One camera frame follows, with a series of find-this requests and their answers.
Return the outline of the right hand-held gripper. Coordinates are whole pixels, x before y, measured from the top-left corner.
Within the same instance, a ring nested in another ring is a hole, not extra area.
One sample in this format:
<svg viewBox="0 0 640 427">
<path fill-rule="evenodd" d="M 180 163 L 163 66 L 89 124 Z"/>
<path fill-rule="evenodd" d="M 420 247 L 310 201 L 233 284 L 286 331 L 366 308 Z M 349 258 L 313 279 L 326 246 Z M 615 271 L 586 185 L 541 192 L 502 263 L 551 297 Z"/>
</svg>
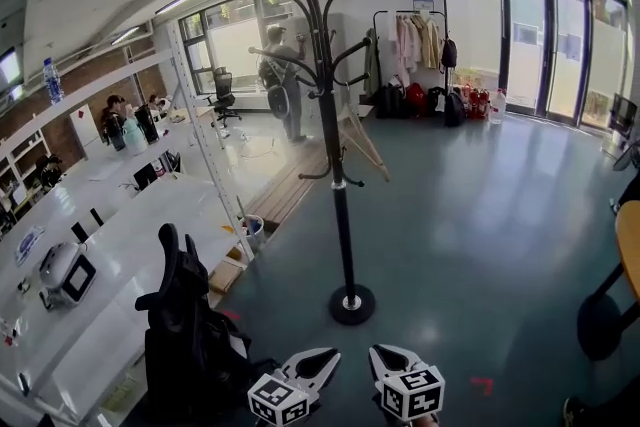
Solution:
<svg viewBox="0 0 640 427">
<path fill-rule="evenodd" d="M 445 380 L 436 366 L 428 366 L 412 351 L 387 344 L 371 346 L 368 357 L 374 385 L 382 384 L 385 412 L 410 423 L 442 410 Z M 386 369 L 417 370 L 386 377 Z"/>
</svg>

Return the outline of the black coat stand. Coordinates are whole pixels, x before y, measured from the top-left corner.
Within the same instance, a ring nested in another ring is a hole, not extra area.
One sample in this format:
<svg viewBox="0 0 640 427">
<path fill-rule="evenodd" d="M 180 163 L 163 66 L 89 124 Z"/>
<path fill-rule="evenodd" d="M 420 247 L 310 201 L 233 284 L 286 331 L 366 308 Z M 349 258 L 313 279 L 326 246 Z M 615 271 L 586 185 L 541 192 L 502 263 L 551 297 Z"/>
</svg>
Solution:
<svg viewBox="0 0 640 427">
<path fill-rule="evenodd" d="M 291 63 L 305 72 L 298 80 L 309 89 L 309 97 L 317 99 L 327 154 L 326 172 L 332 175 L 331 188 L 335 206 L 338 237 L 341 251 L 344 285 L 336 289 L 328 303 L 332 318 L 346 326 L 357 326 L 366 322 L 374 313 L 376 300 L 373 292 L 355 282 L 351 231 L 349 223 L 347 187 L 362 187 L 362 181 L 349 178 L 343 169 L 343 146 L 340 143 L 338 115 L 335 104 L 334 86 L 338 83 L 336 70 L 347 57 L 371 45 L 371 39 L 363 38 L 338 56 L 332 55 L 328 29 L 329 9 L 334 0 L 321 4 L 319 0 L 292 0 L 307 21 L 310 30 L 314 66 L 309 67 L 301 60 L 282 56 L 280 59 Z"/>
</svg>

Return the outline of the wooden hanger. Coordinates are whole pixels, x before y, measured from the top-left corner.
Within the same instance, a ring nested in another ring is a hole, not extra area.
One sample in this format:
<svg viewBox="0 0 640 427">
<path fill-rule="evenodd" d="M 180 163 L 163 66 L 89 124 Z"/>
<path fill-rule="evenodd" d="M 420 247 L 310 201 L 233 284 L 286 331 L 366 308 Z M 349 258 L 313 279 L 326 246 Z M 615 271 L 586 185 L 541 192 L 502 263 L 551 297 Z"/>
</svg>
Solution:
<svg viewBox="0 0 640 427">
<path fill-rule="evenodd" d="M 341 139 L 357 149 L 380 172 L 383 179 L 389 182 L 390 173 L 362 124 L 362 120 L 371 110 L 371 106 L 360 106 L 352 99 L 348 86 L 339 87 L 336 111 Z"/>
</svg>

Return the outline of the cardboard box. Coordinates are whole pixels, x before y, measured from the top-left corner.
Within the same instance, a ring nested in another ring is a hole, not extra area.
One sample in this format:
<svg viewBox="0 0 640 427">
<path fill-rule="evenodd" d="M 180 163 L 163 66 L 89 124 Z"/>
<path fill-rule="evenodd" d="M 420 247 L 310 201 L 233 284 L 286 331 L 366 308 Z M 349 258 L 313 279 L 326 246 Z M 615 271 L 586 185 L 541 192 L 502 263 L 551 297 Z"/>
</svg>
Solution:
<svg viewBox="0 0 640 427">
<path fill-rule="evenodd" d="M 219 294 L 226 294 L 245 269 L 246 266 L 241 262 L 223 259 L 209 275 L 209 289 Z"/>
</svg>

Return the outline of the black office chair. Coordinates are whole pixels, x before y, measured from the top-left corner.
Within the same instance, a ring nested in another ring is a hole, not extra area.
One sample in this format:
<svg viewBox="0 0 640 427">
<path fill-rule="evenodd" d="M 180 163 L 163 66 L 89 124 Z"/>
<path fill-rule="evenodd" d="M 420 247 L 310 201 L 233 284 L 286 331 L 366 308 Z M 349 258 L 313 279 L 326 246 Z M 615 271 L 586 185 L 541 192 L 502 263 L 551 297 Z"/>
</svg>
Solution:
<svg viewBox="0 0 640 427">
<path fill-rule="evenodd" d="M 163 224 L 159 290 L 140 296 L 135 309 L 147 313 L 145 332 L 146 414 L 161 425 L 201 427 L 246 403 L 249 388 L 276 369 L 272 359 L 252 360 L 251 339 L 208 302 L 208 273 L 194 240 L 180 248 L 176 227 Z"/>
<path fill-rule="evenodd" d="M 229 118 L 242 119 L 240 113 L 234 109 L 236 98 L 232 93 L 233 76 L 225 67 L 218 67 L 213 71 L 213 79 L 215 99 L 209 97 L 207 101 L 213 107 L 216 121 L 220 122 L 223 128 L 227 128 Z"/>
</svg>

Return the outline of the black duffel bag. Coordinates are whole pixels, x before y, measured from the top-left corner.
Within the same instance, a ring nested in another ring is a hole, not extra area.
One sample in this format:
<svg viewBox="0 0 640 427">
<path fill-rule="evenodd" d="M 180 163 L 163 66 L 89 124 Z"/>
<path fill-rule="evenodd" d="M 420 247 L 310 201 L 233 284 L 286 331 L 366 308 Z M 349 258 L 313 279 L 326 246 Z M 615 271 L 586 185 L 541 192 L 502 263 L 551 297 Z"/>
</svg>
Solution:
<svg viewBox="0 0 640 427">
<path fill-rule="evenodd" d="M 404 89 L 388 84 L 376 95 L 376 117 L 378 119 L 405 119 L 407 117 Z"/>
</svg>

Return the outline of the red bag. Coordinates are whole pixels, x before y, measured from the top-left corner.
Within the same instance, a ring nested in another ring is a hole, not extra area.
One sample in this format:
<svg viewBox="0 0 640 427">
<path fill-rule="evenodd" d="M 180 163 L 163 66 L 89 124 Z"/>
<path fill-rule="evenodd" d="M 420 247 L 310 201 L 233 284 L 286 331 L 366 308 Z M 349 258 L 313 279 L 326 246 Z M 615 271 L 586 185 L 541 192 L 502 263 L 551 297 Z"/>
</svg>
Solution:
<svg viewBox="0 0 640 427">
<path fill-rule="evenodd" d="M 427 115 L 427 96 L 418 83 L 412 83 L 406 89 L 406 103 L 411 116 L 425 117 Z"/>
</svg>

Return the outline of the round wooden table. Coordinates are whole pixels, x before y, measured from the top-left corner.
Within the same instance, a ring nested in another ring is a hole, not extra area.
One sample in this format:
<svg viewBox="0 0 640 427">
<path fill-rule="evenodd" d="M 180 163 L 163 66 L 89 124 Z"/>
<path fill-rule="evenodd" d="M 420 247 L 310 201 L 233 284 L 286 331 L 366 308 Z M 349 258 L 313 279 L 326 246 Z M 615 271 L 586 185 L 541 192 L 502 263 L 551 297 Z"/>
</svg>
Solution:
<svg viewBox="0 0 640 427">
<path fill-rule="evenodd" d="M 620 262 L 584 300 L 577 316 L 578 342 L 591 361 L 602 361 L 611 356 L 619 346 L 623 332 L 640 319 L 640 201 L 626 202 L 620 208 L 615 231 Z M 635 296 L 635 302 L 624 312 L 608 295 L 622 275 Z"/>
</svg>

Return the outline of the large clear water jug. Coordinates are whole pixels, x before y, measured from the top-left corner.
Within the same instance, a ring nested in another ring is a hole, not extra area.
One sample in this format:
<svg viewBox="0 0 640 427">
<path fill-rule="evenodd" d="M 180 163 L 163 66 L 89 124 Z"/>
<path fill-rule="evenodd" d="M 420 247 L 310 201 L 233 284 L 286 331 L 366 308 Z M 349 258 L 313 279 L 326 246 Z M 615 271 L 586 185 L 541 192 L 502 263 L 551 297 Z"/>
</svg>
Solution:
<svg viewBox="0 0 640 427">
<path fill-rule="evenodd" d="M 490 93 L 489 122 L 499 125 L 503 122 L 506 112 L 506 93 L 502 88 Z"/>
</svg>

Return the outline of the mint green bottle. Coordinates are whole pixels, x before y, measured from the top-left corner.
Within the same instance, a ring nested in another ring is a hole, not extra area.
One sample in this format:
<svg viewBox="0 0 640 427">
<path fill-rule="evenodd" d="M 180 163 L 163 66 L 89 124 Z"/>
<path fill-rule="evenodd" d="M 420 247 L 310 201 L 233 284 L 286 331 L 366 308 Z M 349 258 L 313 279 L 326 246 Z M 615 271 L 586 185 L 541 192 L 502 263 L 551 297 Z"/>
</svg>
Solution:
<svg viewBox="0 0 640 427">
<path fill-rule="evenodd" d="M 128 152 L 132 156 L 136 156 L 146 151 L 148 147 L 147 140 L 137 122 L 132 106 L 127 105 L 125 112 L 123 123 L 124 142 Z"/>
</svg>

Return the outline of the green coat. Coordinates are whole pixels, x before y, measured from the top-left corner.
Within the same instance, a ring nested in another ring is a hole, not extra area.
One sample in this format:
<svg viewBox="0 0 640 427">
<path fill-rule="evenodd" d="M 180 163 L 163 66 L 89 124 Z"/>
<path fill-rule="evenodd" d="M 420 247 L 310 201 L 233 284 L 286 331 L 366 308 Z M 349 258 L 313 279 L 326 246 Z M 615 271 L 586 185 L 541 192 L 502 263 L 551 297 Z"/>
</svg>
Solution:
<svg viewBox="0 0 640 427">
<path fill-rule="evenodd" d="M 371 40 L 371 44 L 366 48 L 365 52 L 364 71 L 368 74 L 368 77 L 363 82 L 363 90 L 364 96 L 367 99 L 372 99 L 378 92 L 381 82 L 378 37 L 374 28 L 370 28 L 366 36 Z"/>
</svg>

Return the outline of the blue white packet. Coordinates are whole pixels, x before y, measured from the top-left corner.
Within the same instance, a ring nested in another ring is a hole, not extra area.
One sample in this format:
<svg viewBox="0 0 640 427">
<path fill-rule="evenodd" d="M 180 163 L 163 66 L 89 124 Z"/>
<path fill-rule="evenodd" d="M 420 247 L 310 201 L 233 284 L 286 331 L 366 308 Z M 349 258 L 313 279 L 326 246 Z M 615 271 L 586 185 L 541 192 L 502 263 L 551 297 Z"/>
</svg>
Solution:
<svg viewBox="0 0 640 427">
<path fill-rule="evenodd" d="M 21 239 L 14 252 L 14 260 L 17 267 L 20 267 L 28 258 L 33 246 L 45 233 L 42 226 L 32 226 Z"/>
</svg>

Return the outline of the pink garment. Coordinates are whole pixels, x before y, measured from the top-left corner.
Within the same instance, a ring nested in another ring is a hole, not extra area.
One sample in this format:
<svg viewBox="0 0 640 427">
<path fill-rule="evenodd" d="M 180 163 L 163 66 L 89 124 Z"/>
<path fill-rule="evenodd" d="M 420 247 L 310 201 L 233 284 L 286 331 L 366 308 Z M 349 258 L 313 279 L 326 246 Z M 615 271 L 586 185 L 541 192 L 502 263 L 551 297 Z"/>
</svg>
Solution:
<svg viewBox="0 0 640 427">
<path fill-rule="evenodd" d="M 420 61 L 420 49 L 418 48 L 417 29 L 413 22 L 406 16 L 395 17 L 396 26 L 396 60 L 398 66 L 407 72 L 415 72 Z"/>
</svg>

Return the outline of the beige garment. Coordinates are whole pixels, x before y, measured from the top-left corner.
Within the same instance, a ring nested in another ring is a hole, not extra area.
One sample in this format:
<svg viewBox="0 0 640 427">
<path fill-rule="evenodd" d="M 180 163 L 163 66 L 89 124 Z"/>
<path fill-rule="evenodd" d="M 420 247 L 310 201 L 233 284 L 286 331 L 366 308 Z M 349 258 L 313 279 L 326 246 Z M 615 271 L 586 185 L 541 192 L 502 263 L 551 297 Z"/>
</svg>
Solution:
<svg viewBox="0 0 640 427">
<path fill-rule="evenodd" d="M 438 26 L 431 19 L 416 17 L 421 38 L 421 55 L 427 69 L 438 69 L 441 64 L 441 46 Z"/>
</svg>

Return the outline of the black side chair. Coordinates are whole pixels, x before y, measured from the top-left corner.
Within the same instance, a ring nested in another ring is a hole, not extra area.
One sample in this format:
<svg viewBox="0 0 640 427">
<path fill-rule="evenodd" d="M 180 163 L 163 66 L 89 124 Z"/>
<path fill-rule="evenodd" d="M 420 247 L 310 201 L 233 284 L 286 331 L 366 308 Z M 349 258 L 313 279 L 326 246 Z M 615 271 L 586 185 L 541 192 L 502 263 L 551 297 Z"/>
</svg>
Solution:
<svg viewBox="0 0 640 427">
<path fill-rule="evenodd" d="M 614 95 L 610 111 L 609 128 L 628 139 L 635 124 L 638 106 L 619 94 Z"/>
</svg>

